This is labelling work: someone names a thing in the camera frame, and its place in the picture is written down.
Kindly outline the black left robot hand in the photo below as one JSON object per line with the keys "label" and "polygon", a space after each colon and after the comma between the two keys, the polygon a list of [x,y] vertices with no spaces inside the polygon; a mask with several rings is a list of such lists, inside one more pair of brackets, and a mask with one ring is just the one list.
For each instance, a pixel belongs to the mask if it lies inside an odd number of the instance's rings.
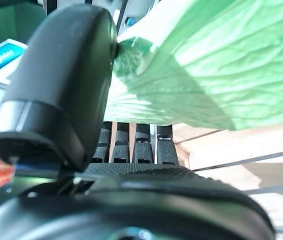
{"label": "black left robot hand", "polygon": [[75,4],[34,32],[0,104],[0,240],[273,240],[242,191],[178,165],[93,162],[117,55],[107,10]]}

